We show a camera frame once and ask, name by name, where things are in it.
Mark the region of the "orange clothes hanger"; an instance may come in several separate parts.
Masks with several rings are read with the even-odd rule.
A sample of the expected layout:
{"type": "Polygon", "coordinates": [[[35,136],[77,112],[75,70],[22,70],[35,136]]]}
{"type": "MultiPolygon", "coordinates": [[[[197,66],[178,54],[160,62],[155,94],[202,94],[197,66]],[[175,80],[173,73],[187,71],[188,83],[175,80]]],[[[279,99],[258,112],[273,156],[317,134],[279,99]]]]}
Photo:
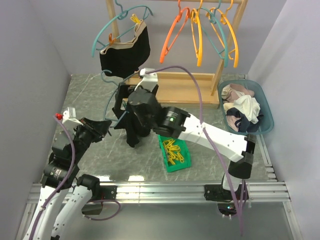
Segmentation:
{"type": "Polygon", "coordinates": [[[182,30],[184,29],[185,25],[187,24],[190,16],[191,16],[191,10],[189,7],[182,7],[181,0],[177,1],[177,7],[178,7],[178,14],[175,16],[171,27],[166,35],[166,38],[164,40],[159,62],[161,64],[164,63],[165,57],[170,52],[171,48],[175,44],[176,40],[178,39],[179,35],[181,34],[182,30]]]}

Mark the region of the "black underwear front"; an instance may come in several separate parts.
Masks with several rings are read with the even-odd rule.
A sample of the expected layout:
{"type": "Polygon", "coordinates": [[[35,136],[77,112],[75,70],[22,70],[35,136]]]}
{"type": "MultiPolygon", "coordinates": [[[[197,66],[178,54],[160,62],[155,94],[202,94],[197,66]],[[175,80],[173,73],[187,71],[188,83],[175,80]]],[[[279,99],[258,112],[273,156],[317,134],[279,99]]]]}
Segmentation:
{"type": "Polygon", "coordinates": [[[125,129],[126,143],[132,148],[140,142],[139,137],[147,137],[151,132],[150,128],[141,125],[138,117],[133,112],[126,112],[114,129],[125,129]]]}

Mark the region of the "white underwear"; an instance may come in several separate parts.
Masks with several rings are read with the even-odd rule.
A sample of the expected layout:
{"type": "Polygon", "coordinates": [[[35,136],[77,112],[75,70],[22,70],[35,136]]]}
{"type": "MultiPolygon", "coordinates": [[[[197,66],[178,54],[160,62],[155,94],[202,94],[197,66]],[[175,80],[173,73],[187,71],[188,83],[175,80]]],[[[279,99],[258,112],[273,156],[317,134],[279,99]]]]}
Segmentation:
{"type": "Polygon", "coordinates": [[[233,102],[233,107],[244,114],[253,124],[256,124],[259,121],[258,116],[261,107],[255,97],[251,97],[250,95],[241,96],[233,102]]]}

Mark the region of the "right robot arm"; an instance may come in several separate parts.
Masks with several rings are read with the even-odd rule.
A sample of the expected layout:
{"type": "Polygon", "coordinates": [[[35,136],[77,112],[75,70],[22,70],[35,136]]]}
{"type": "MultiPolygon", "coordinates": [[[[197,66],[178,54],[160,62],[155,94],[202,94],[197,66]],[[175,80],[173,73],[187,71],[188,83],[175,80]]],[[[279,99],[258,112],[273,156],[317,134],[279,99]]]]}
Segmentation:
{"type": "Polygon", "coordinates": [[[195,143],[214,150],[219,157],[225,156],[229,165],[221,185],[217,190],[207,190],[205,196],[230,202],[243,181],[251,177],[255,141],[207,124],[178,107],[161,106],[156,99],[157,89],[119,83],[112,108],[118,118],[115,128],[126,130],[127,143],[132,148],[139,143],[139,137],[154,131],[159,136],[195,143]]]}

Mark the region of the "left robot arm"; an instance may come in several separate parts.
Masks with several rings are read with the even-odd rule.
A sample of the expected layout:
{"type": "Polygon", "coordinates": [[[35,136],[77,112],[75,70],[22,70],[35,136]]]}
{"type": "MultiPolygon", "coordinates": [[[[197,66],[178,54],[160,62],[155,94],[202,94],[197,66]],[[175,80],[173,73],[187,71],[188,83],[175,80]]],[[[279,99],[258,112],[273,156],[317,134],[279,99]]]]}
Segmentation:
{"type": "Polygon", "coordinates": [[[116,200],[116,186],[107,195],[98,177],[89,174],[77,177],[79,161],[92,143],[104,139],[112,122],[83,117],[72,119],[72,130],[68,130],[66,117],[57,113],[53,118],[63,131],[52,145],[49,163],[43,170],[37,207],[25,240],[64,240],[86,204],[120,204],[116,200]]]}

